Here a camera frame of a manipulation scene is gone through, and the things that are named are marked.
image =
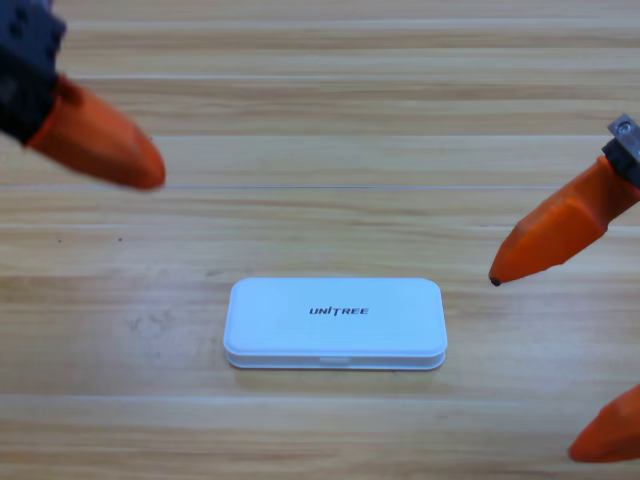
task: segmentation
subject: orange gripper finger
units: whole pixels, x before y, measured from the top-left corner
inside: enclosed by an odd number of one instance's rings
[[[497,286],[563,264],[639,200],[640,190],[599,157],[515,226],[491,266],[491,282]]]
[[[640,458],[640,385],[600,411],[571,445],[569,457],[589,463]]]
[[[165,181],[158,150],[129,118],[61,77],[56,105],[27,146],[76,172],[150,190]]]

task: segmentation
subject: white plastic case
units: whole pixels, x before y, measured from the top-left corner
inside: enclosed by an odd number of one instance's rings
[[[430,370],[447,348],[442,295],[421,278],[248,278],[224,347],[240,368]]]

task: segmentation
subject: wooden plank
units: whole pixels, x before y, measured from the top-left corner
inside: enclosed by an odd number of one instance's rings
[[[168,188],[556,187],[586,169],[609,138],[160,136],[154,142],[167,164]],[[95,186],[6,139],[0,149],[0,186]]]
[[[420,79],[88,79],[152,134],[600,135],[640,89]]]
[[[506,80],[523,71],[552,83],[554,74],[566,78],[575,69],[583,72],[575,75],[582,83],[637,72],[635,26],[593,20],[79,25],[69,30],[59,64],[72,74],[438,74],[443,80],[449,74],[455,83],[474,76]]]
[[[634,0],[56,0],[73,21],[344,21],[388,19],[628,19],[640,14]]]
[[[562,268],[496,289],[493,255],[544,192],[97,193],[22,192],[0,211],[0,393],[522,402],[544,392],[570,403],[636,380],[638,213]],[[415,375],[233,370],[226,306],[248,276],[431,278],[447,362]]]
[[[589,418],[593,399],[553,405],[537,398],[3,396],[0,468],[8,478],[53,480],[636,478],[633,465],[594,469],[559,453]]]

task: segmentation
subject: metal screw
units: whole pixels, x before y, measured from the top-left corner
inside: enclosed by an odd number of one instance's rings
[[[631,130],[631,124],[629,122],[622,122],[618,125],[617,132],[622,135],[623,133],[628,133]]]

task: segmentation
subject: unitree logo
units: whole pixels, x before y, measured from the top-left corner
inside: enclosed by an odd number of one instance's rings
[[[338,315],[368,315],[368,308],[312,308],[309,310],[310,315],[331,315],[334,317]]]

